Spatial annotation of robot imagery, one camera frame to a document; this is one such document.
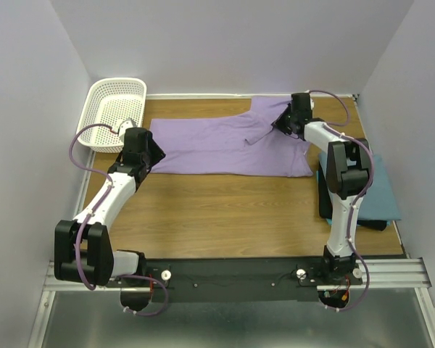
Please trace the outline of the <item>purple t shirt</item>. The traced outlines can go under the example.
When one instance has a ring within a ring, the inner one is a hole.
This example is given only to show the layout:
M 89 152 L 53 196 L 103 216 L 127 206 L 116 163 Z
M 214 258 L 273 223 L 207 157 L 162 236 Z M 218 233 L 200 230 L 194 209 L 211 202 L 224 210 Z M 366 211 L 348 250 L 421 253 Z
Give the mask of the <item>purple t shirt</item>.
M 165 153 L 155 173 L 310 177 L 310 143 L 273 127 L 289 97 L 255 96 L 234 116 L 151 121 L 149 130 Z

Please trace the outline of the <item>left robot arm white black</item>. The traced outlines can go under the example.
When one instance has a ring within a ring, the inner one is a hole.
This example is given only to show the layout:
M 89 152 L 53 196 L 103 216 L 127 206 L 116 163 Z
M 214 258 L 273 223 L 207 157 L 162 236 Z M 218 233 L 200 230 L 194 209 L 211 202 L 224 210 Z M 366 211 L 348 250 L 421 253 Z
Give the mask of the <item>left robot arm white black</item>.
M 114 251 L 109 229 L 152 168 L 165 158 L 150 130 L 121 125 L 115 135 L 123 147 L 102 174 L 102 188 L 84 210 L 72 220 L 59 221 L 54 230 L 55 278 L 82 283 L 89 290 L 113 278 L 144 277 L 144 255 Z

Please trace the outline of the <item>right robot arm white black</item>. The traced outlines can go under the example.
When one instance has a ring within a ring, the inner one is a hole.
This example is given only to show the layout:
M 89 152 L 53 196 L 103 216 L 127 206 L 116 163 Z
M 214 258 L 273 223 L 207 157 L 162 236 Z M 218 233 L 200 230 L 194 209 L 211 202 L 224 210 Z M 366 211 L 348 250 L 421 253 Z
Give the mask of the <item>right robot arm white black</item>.
M 327 122 L 314 118 L 312 108 L 310 93 L 292 94 L 273 127 L 310 142 L 327 155 L 324 178 L 333 194 L 331 232 L 315 274 L 324 281 L 336 281 L 352 274 L 356 266 L 357 218 L 373 182 L 373 156 L 365 139 L 334 130 Z

